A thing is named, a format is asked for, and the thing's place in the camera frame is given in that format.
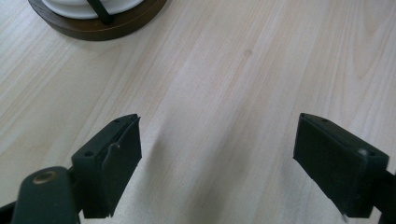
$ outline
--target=wooden table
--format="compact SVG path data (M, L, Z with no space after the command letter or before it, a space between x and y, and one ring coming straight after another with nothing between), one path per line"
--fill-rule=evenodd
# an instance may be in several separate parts
M132 113L143 159L115 216L83 223L344 223L292 159L302 112L396 170L395 1L169 0L138 32L87 42L3 0L0 40L1 204Z

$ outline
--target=light wood surface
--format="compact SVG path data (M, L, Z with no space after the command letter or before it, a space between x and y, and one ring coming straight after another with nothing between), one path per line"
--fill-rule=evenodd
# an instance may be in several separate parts
M2 0L0 202L137 113L143 159L115 216L83 223L344 223L292 159L298 116L380 148L394 173L395 75L393 0L168 0L107 42Z

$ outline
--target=white plate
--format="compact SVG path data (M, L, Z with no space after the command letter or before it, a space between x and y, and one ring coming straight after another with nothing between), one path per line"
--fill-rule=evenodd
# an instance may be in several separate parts
M81 0L42 0L53 12L72 19L88 20L98 16L88 2ZM139 5L144 0L101 0L109 14L121 13Z

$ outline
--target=screw hole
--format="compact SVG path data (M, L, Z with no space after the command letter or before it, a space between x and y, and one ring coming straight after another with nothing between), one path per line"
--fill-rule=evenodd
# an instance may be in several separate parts
M35 178L33 179L33 183L37 185L45 184L55 179L55 177L56 177L56 173L54 171L47 171L35 176Z
M93 156L93 152L92 152L92 151L87 151L87 152L84 154L84 156L86 156L86 157Z

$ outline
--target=dark wooden base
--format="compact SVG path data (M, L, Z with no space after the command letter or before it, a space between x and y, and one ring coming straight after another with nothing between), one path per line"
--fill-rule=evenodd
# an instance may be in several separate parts
M136 31L151 21L163 8L166 0L145 0L138 6L114 15L111 24L99 19L75 20L52 12L41 0L29 0L35 12L52 28L71 37L102 41L119 38Z

